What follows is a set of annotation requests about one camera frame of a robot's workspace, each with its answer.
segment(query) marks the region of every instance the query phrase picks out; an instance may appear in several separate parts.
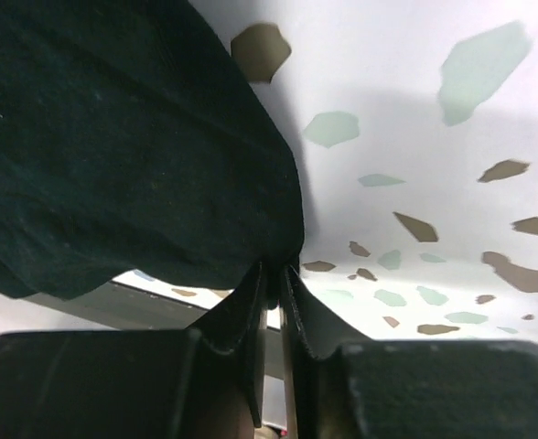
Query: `terrazzo tabletop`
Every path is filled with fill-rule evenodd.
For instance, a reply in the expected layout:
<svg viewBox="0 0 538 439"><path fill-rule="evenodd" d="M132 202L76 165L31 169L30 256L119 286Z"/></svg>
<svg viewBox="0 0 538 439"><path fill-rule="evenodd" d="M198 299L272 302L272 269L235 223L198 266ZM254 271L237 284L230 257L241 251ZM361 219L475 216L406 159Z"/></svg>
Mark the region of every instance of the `terrazzo tabletop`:
<svg viewBox="0 0 538 439"><path fill-rule="evenodd" d="M294 150L320 300L378 339L538 342L538 0L192 4Z"/></svg>

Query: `terrazzo pattern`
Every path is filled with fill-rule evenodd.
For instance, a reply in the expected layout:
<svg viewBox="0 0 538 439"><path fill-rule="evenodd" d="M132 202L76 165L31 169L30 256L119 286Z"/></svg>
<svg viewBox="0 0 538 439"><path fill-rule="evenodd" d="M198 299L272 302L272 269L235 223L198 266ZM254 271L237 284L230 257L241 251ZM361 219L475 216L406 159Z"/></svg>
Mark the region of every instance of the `terrazzo pattern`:
<svg viewBox="0 0 538 439"><path fill-rule="evenodd" d="M373 338L538 342L538 3L193 4L294 150L321 301Z"/></svg>

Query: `cloth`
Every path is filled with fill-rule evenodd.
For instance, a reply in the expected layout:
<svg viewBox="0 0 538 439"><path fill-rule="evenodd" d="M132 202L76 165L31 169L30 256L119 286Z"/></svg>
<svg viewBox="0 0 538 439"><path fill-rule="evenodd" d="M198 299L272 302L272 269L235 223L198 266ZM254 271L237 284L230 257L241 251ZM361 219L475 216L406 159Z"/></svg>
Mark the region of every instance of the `cloth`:
<svg viewBox="0 0 538 439"><path fill-rule="evenodd" d="M293 155L184 0L0 0L0 292L233 288L304 238Z"/></svg>

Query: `fabric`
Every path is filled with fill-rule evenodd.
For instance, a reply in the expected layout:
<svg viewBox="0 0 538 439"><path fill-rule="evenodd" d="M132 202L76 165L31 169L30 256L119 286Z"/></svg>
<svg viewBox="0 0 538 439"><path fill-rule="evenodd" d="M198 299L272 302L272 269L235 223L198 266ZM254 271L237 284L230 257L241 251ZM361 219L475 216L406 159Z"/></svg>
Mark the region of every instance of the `fabric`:
<svg viewBox="0 0 538 439"><path fill-rule="evenodd" d="M0 292L296 258L291 151L184 0L0 0Z"/></svg>

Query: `dark green cloth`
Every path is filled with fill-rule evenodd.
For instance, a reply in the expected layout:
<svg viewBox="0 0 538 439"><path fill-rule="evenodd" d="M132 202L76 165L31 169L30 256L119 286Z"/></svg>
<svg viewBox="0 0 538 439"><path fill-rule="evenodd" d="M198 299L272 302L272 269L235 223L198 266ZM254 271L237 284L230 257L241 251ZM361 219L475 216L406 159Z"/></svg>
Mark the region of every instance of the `dark green cloth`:
<svg viewBox="0 0 538 439"><path fill-rule="evenodd" d="M187 1L0 0L1 293L231 288L303 235L291 151Z"/></svg>

